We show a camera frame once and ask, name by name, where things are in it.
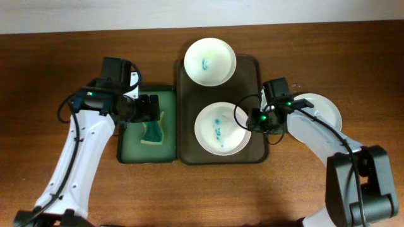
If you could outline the green and yellow sponge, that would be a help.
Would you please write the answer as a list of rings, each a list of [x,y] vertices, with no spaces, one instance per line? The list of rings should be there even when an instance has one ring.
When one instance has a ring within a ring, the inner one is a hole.
[[[153,122],[143,122],[144,134],[141,138],[141,144],[158,146],[162,145],[165,134],[162,129],[162,120],[164,118],[165,112],[160,112],[160,119]]]

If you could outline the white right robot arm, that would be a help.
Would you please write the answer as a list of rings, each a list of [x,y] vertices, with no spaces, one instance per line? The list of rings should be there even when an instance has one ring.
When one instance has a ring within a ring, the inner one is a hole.
[[[326,205],[299,226],[369,226],[398,214],[387,152],[336,130],[306,99],[252,108],[246,125],[266,135],[289,133],[326,165]]]

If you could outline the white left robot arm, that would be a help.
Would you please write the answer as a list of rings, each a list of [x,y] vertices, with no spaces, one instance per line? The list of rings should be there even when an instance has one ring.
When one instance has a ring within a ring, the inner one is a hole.
[[[88,201],[100,157],[118,122],[160,119],[157,95],[126,96],[83,87],[67,104],[68,137],[51,180],[32,211],[18,211],[13,226],[91,226]]]

